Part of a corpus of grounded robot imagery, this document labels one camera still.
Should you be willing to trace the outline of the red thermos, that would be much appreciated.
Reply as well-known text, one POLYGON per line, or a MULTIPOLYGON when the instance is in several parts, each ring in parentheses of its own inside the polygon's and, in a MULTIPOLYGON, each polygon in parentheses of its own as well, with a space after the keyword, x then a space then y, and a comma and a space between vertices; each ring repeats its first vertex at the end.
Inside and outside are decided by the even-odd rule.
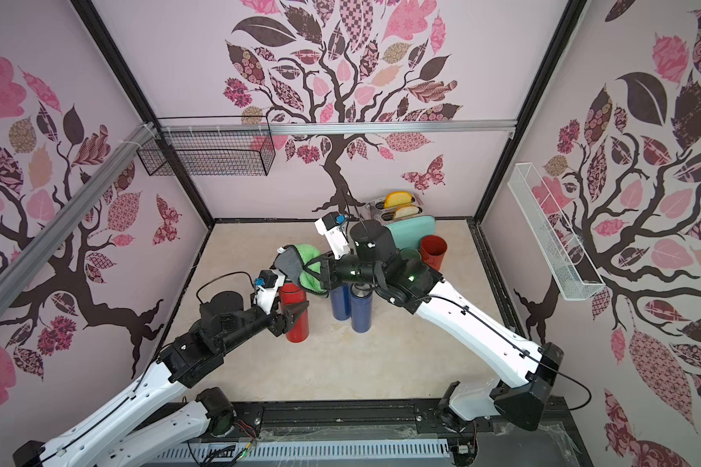
POLYGON ((288 342, 304 342, 310 334, 306 292, 298 285, 287 282, 278 295, 282 313, 291 319, 291 329, 286 333, 288 342))

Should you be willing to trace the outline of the green and grey cloth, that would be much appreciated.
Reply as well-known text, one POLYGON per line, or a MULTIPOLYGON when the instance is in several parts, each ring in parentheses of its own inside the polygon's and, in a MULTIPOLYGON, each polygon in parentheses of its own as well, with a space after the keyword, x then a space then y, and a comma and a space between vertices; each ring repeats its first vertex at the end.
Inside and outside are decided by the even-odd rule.
POLYGON ((326 287, 321 282, 322 253, 309 244, 290 244, 278 249, 274 268, 305 291, 324 296, 326 287))

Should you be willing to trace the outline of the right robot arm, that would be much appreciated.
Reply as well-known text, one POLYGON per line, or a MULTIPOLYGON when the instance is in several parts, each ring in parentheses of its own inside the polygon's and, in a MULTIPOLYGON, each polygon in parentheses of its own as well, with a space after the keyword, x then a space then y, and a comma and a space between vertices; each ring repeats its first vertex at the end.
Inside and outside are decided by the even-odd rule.
POLYGON ((438 270, 398 249, 377 221, 350 226, 344 215, 315 221, 329 247, 317 258, 315 277, 325 290, 342 284, 368 285, 381 299, 446 331, 495 372, 486 383, 452 383, 440 418, 453 429, 477 418, 502 416, 519 428, 539 427, 560 364, 561 348, 540 346, 475 307, 438 270))

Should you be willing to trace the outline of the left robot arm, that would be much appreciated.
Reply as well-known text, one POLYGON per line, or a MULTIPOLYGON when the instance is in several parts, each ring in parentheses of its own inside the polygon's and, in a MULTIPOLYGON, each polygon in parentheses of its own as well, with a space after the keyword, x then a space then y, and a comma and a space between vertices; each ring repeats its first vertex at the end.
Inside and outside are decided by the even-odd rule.
POLYGON ((45 443, 28 441, 13 454, 17 466, 142 466, 167 449, 206 433, 222 435, 236 411, 217 388, 153 423, 147 420, 213 372, 225 356, 268 330, 291 331, 308 301, 281 305, 274 290, 267 300, 221 292, 200 306, 200 319, 165 346, 144 374, 91 416, 45 443))

